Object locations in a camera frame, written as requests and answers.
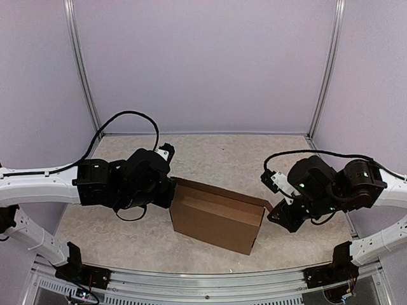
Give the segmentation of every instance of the beige floor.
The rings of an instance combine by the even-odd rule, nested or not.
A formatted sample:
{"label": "beige floor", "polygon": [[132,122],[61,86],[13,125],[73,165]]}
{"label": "beige floor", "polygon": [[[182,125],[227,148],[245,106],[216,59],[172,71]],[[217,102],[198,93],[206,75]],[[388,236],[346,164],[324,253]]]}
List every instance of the beige floor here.
{"label": "beige floor", "polygon": [[[160,144],[176,148],[171,175],[224,187],[232,191],[270,200],[274,195],[260,181],[263,160],[271,153],[306,149],[300,136],[271,135],[172,135]],[[108,161],[128,158],[137,148],[150,148],[153,137],[104,137],[94,158]],[[284,156],[269,168],[287,174],[295,161],[305,156]],[[137,217],[139,208],[121,211]],[[241,273],[293,268],[331,260],[333,247],[350,240],[342,213],[316,227],[306,221],[297,233],[265,218],[250,256],[175,233],[167,210],[148,206],[139,222],[123,222],[104,207],[69,206],[57,236],[81,248],[85,262],[143,271],[171,273]]]}

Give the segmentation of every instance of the white curved support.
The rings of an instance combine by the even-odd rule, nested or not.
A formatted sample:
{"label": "white curved support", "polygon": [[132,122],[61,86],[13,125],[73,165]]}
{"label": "white curved support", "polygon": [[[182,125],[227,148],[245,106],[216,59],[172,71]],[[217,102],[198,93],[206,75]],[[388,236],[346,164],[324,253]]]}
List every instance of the white curved support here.
{"label": "white curved support", "polygon": [[[80,204],[78,189],[72,185],[72,180],[78,175],[78,167],[49,174],[56,169],[57,167],[33,170],[0,168],[0,207],[38,202]],[[45,172],[45,175],[4,176],[5,173],[15,172]]]}
{"label": "white curved support", "polygon": [[21,208],[16,211],[14,221],[16,226],[9,227],[4,235],[28,246],[29,251],[41,255],[56,267],[67,263],[69,257],[67,243],[63,243],[33,222]]}

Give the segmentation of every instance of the white wall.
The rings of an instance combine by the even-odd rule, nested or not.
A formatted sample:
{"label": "white wall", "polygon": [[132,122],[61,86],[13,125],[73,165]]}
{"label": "white wall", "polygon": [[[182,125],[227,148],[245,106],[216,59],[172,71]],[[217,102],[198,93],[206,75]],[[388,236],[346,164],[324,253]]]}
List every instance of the white wall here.
{"label": "white wall", "polygon": [[[374,157],[407,173],[407,2],[347,1],[341,41],[315,142],[319,149]],[[346,161],[333,160],[338,168]],[[361,237],[397,222],[407,210],[352,212]],[[407,300],[407,250],[382,257],[395,304]]]}
{"label": "white wall", "polygon": [[[164,132],[306,133],[335,0],[75,1],[101,121]],[[153,132],[123,118],[109,133]]]}
{"label": "white wall", "polygon": [[[9,168],[78,159],[93,130],[79,86],[62,1],[0,1],[0,162]],[[54,232],[64,205],[22,206]],[[34,256],[0,243],[0,303],[17,305]]]}

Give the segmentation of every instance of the cardboard box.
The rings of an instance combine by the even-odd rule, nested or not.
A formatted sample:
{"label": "cardboard box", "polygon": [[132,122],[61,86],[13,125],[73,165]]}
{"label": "cardboard box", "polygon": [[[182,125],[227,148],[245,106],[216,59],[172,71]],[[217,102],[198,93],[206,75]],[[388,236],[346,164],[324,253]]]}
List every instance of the cardboard box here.
{"label": "cardboard box", "polygon": [[170,214],[174,231],[249,255],[271,204],[220,187],[175,178]]}

